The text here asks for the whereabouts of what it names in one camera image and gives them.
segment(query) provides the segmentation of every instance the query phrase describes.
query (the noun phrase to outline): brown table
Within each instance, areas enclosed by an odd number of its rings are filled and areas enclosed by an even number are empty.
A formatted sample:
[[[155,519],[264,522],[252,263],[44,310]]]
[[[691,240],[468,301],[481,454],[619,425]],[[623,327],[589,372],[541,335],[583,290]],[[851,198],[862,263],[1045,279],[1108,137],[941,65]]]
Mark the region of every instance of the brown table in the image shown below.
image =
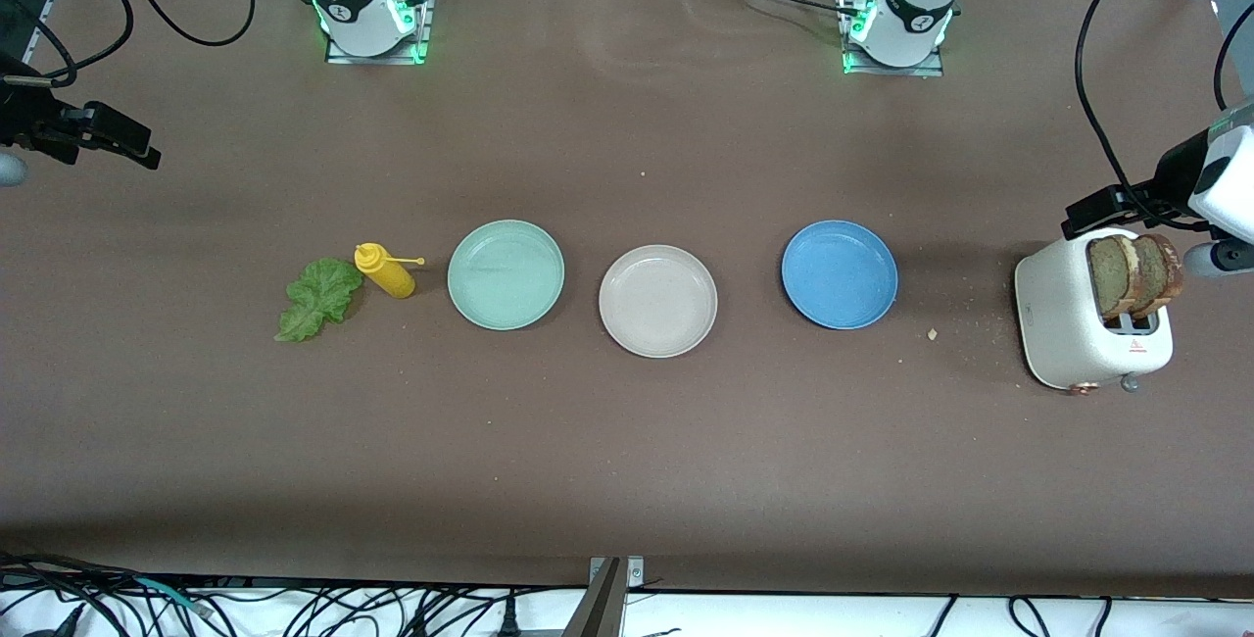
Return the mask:
[[[162,0],[198,34],[243,0]],[[830,16],[774,0],[439,0],[425,66],[324,65],[297,0],[206,49],[147,8],[68,100],[153,128],[157,173],[31,158],[0,192],[0,545],[169,572],[662,587],[1254,594],[1254,280],[1191,281],[1132,396],[1025,370],[1012,266],[1111,182],[1076,104],[1088,0],[962,0],[943,79],[845,75]],[[56,0],[85,56],[115,0]],[[1199,0],[1110,0],[1090,92],[1135,177],[1214,115]],[[39,64],[55,64],[46,43]],[[494,218],[552,232],[538,325],[454,311]],[[892,312],[820,330],[793,232],[850,218]],[[425,256],[421,296],[272,341],[312,258]],[[714,272],[719,320],[638,359],[597,315],[646,243]],[[1186,247],[1190,241],[1180,240]],[[935,341],[927,337],[935,329]]]

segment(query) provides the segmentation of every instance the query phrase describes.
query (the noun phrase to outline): blue plate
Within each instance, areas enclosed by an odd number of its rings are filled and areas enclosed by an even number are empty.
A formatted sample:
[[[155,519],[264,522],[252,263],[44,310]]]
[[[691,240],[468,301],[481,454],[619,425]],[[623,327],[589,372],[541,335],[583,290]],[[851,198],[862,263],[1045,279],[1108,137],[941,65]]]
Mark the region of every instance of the blue plate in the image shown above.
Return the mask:
[[[784,290],[828,329],[875,324],[897,298],[897,263],[874,232],[848,221],[803,227],[784,250]]]

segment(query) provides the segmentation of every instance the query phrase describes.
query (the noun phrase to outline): green leaf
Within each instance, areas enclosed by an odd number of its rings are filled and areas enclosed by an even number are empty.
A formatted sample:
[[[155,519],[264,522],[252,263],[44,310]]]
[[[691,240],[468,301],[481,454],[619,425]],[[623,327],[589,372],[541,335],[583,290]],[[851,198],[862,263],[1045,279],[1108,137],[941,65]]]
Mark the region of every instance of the green leaf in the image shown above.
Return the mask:
[[[303,341],[316,335],[326,320],[341,324],[361,281],[361,271],[341,258],[310,262],[300,280],[287,285],[292,307],[278,316],[276,341]]]

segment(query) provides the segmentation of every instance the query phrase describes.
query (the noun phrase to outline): yellow squeeze bottle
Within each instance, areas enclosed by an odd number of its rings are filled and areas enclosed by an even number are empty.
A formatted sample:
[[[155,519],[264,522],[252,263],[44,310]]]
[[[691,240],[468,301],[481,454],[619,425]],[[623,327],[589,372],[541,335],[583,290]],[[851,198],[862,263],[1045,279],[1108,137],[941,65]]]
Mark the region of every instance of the yellow squeeze bottle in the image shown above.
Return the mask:
[[[393,297],[408,297],[418,287],[414,276],[398,265],[380,243],[357,245],[352,262],[362,275],[375,285],[380,285],[384,292],[389,292]]]

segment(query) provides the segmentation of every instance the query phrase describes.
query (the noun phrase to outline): green plate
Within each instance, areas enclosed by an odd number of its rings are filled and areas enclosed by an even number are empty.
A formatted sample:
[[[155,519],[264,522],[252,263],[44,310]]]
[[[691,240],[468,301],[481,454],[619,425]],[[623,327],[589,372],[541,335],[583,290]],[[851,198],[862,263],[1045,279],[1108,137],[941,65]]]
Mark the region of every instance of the green plate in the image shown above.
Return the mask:
[[[472,324],[514,330],[553,307],[566,281],[562,251],[522,221],[489,222],[461,240],[449,262],[449,296]]]

